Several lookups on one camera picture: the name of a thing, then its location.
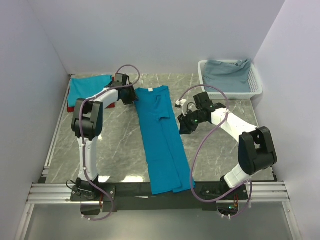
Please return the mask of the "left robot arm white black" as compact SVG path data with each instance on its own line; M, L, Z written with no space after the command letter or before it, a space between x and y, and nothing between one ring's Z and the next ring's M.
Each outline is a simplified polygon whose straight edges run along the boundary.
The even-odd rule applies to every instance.
M97 141L103 130L103 112L109 105L121 101L124 105L133 104L138 99L134 83L123 73L116 73L100 92L87 98L76 100L71 129L77 137L81 168L78 179L88 182L82 195L88 201L96 200L100 188L96 183L99 178L97 169Z

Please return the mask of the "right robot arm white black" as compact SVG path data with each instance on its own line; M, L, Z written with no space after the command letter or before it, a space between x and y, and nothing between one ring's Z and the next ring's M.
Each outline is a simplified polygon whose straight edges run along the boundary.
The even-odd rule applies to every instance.
M239 118L222 103L213 103L206 92L194 97L196 110L184 107L185 99L177 100L175 106L181 109L178 116L179 133L190 135L199 124L208 122L224 130L238 143L238 164L222 180L219 187L222 198L230 200L237 194L237 185L251 176L277 163L277 154L271 131L265 127L252 125Z

